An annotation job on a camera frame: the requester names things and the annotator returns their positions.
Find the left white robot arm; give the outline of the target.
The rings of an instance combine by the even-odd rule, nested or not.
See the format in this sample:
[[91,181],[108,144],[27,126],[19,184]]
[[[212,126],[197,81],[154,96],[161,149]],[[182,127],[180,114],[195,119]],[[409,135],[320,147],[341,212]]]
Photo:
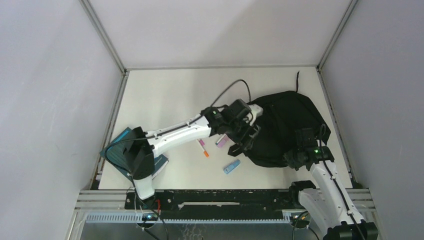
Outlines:
[[255,121],[263,112],[263,108],[257,104],[241,107],[226,105],[222,110],[207,107],[194,119],[179,126],[142,132],[141,138],[131,140],[124,152],[128,159],[134,159],[129,172],[138,204],[149,209],[156,203],[152,177],[156,157],[187,142],[214,135],[227,135],[240,150],[249,150],[261,129]]

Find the black student backpack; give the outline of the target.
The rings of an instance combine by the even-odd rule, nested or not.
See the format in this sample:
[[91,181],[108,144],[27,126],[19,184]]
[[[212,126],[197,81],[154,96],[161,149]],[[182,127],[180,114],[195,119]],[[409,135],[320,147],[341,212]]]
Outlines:
[[228,155],[244,154],[255,165],[265,168],[285,168],[283,155],[297,149],[295,130],[312,128],[319,147],[327,146],[331,130],[311,99],[297,90],[288,90],[258,97],[252,104],[263,108],[255,121],[261,127],[253,146],[247,151],[234,144]]

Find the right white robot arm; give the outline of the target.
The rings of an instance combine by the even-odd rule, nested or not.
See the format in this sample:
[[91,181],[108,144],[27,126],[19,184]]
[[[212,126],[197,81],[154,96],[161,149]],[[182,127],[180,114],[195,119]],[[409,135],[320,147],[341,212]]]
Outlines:
[[376,240],[375,223],[367,222],[340,181],[334,157],[327,146],[297,148],[284,154],[287,165],[311,173],[310,180],[295,181],[289,187],[289,203],[304,208],[323,240]]

